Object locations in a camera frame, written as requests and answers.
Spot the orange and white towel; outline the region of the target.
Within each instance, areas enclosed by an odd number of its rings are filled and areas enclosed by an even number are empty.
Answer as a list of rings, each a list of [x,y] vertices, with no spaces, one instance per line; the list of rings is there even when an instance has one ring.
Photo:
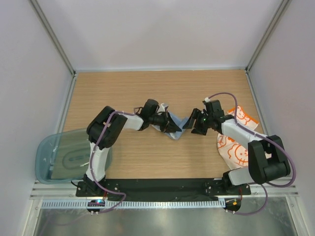
[[[241,106],[237,107],[237,120],[252,130],[259,125],[259,122],[249,116]],[[234,139],[218,134],[217,150],[231,170],[248,166],[248,151]]]

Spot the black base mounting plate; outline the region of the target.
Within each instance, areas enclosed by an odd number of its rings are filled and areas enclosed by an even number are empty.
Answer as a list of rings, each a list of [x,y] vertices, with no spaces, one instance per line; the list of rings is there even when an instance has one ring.
[[[102,179],[99,184],[126,194],[126,202],[214,201],[218,196],[250,195],[249,185],[226,186],[214,178]]]

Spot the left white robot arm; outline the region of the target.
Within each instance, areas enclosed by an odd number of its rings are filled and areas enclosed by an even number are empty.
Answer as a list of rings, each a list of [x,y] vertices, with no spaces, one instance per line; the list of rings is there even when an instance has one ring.
[[[168,105],[148,100],[133,113],[116,111],[106,106],[87,128],[90,142],[89,167],[80,187],[86,193],[98,197],[104,192],[105,165],[111,147],[124,129],[142,131],[152,126],[173,140],[180,138],[188,119],[180,119],[168,111]]]

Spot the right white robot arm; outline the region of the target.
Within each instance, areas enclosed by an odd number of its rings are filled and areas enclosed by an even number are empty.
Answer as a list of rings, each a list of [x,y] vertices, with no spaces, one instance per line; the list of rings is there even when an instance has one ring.
[[[183,126],[192,133],[206,135],[209,128],[234,139],[248,151],[248,165],[225,172],[222,176],[222,190],[234,194],[246,184],[269,184],[274,187],[288,187],[296,178],[296,168],[291,157],[284,150],[280,137],[265,136],[246,128],[233,115],[223,110],[210,112],[193,109]]]

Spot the translucent blue plastic bin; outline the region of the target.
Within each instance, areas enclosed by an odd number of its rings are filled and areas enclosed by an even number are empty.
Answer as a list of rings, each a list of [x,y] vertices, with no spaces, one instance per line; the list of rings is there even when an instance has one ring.
[[[94,146],[85,128],[46,137],[37,148],[36,178],[43,184],[69,182],[84,175],[93,180],[89,164]]]

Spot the blue bear towel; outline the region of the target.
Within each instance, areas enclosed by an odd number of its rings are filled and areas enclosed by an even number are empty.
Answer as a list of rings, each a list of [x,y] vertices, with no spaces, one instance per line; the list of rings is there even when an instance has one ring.
[[[161,103],[159,105],[159,108],[157,110],[158,112],[165,112],[168,111],[168,104]],[[176,132],[165,132],[165,134],[171,138],[172,140],[178,140],[181,135],[184,133],[185,129],[183,128],[184,124],[188,121],[188,118],[180,119],[178,116],[173,114],[172,112],[169,112],[169,116],[172,119],[172,121],[181,129],[181,131]]]

